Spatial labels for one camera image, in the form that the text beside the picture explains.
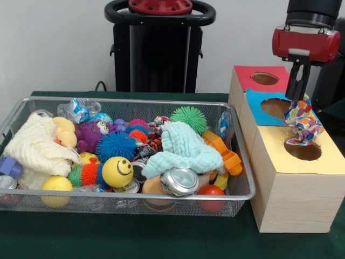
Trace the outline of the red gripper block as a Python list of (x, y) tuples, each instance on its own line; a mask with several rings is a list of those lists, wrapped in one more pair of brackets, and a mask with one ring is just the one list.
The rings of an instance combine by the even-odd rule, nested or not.
[[(340, 32), (335, 30), (285, 25), (274, 30), (272, 52), (282, 59), (304, 57), (311, 62), (329, 63), (337, 55), (340, 42)], [(287, 99), (303, 99), (309, 80), (310, 67), (310, 64), (303, 64), (298, 79), (300, 63), (293, 63), (285, 93)]]

